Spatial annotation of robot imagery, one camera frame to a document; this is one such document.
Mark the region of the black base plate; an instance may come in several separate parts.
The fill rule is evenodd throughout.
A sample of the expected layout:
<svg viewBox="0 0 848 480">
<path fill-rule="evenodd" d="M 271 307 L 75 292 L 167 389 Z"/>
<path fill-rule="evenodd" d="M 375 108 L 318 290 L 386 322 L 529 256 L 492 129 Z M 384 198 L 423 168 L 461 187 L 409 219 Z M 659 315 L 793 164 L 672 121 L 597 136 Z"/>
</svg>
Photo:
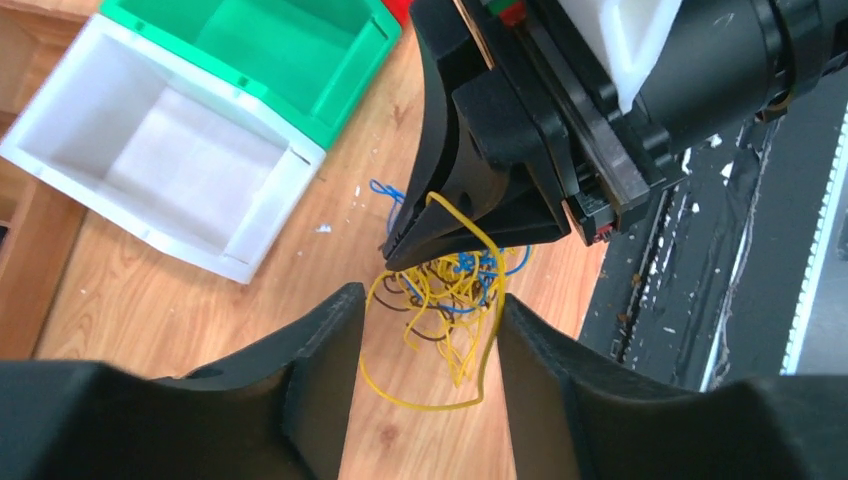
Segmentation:
<svg viewBox="0 0 848 480">
<path fill-rule="evenodd" d="M 580 343 L 690 390 L 781 374 L 843 118 L 839 72 L 686 151 L 684 180 L 611 240 Z"/>
</svg>

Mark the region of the white plastic bin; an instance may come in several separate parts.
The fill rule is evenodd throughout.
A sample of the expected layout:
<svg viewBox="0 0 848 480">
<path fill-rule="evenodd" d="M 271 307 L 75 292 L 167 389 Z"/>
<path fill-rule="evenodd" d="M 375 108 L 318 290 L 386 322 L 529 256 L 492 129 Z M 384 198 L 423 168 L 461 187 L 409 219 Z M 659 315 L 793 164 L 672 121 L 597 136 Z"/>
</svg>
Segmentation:
<svg viewBox="0 0 848 480">
<path fill-rule="evenodd" d="M 241 284 L 326 156 L 259 99 L 100 14 L 1 154 L 156 250 Z"/>
</svg>

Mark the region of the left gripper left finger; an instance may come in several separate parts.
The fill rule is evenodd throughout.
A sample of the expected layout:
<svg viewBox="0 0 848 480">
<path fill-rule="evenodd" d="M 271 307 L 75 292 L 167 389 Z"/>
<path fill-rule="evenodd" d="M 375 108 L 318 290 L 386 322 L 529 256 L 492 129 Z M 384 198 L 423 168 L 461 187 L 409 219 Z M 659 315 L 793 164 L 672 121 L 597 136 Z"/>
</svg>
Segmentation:
<svg viewBox="0 0 848 480">
<path fill-rule="evenodd" d="M 1 365 L 5 479 L 335 479 L 365 316 L 348 283 L 181 378 L 104 362 Z"/>
</svg>

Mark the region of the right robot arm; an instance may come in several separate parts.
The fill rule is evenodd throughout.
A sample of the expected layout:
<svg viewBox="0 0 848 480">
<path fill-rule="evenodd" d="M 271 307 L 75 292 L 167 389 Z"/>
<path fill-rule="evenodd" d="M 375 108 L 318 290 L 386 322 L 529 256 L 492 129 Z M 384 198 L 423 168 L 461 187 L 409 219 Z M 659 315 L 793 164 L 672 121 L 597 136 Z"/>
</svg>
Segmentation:
<svg viewBox="0 0 848 480">
<path fill-rule="evenodd" d="M 843 1 L 615 1 L 660 25 L 627 94 L 573 1 L 415 1 L 425 80 L 418 152 L 383 248 L 395 271 L 641 221 L 683 178 L 677 156 L 740 120 L 771 121 L 847 65 Z"/>
</svg>

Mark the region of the wooden compartment tray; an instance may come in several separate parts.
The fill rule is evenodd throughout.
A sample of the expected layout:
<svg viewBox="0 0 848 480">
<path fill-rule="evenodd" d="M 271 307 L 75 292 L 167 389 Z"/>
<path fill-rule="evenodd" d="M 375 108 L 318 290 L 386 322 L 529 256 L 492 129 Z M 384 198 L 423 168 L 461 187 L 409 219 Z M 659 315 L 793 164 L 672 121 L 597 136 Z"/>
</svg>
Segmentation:
<svg viewBox="0 0 848 480">
<path fill-rule="evenodd" d="M 1 128 L 7 130 L 56 66 L 96 1 L 1 4 Z M 1 162 L 1 357 L 31 358 L 76 242 L 85 209 Z"/>
</svg>

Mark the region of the green plastic bin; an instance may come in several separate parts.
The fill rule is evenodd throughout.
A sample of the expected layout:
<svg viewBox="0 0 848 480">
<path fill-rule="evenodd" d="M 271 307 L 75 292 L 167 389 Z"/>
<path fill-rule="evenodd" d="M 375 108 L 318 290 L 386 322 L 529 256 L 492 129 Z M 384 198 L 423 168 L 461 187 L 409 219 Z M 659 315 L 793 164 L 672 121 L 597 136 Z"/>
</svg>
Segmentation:
<svg viewBox="0 0 848 480">
<path fill-rule="evenodd" d="M 380 1 L 104 1 L 110 20 L 333 146 L 401 36 Z"/>
</svg>

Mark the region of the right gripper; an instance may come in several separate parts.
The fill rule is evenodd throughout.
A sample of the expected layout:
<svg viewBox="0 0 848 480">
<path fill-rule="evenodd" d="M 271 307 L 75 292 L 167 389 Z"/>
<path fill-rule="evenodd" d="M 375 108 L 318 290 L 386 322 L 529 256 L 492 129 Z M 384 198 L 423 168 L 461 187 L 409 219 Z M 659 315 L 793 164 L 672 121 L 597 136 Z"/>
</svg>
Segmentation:
<svg viewBox="0 0 848 480">
<path fill-rule="evenodd" d="M 668 131 L 638 108 L 622 109 L 623 90 L 579 31 L 572 5 L 412 3 L 425 106 L 406 198 L 384 245 L 388 269 L 485 247 L 430 193 L 501 248 L 568 236 L 565 214 L 591 246 L 641 221 L 682 180 Z M 524 165 L 509 171 L 504 192 L 502 73 L 541 131 L 565 214 Z"/>
</svg>

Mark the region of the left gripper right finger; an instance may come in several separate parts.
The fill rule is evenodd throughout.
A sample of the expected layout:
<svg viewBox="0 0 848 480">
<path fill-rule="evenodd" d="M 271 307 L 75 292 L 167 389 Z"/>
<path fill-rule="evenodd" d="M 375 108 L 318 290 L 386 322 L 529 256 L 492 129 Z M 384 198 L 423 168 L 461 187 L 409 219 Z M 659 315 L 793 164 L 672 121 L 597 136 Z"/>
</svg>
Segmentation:
<svg viewBox="0 0 848 480">
<path fill-rule="evenodd" d="M 843 479 L 847 380 L 766 376 L 701 393 L 553 328 L 513 295 L 498 353 L 521 479 Z"/>
</svg>

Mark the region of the red plastic bin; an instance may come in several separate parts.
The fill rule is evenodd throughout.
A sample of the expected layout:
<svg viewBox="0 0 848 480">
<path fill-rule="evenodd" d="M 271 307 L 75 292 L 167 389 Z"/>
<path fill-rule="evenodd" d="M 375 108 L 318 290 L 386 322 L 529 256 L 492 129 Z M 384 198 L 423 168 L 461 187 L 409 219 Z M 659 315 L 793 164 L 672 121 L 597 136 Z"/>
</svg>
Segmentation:
<svg viewBox="0 0 848 480">
<path fill-rule="evenodd" d="M 381 3 L 401 27 L 405 27 L 409 23 L 409 9 L 413 0 L 381 0 Z"/>
</svg>

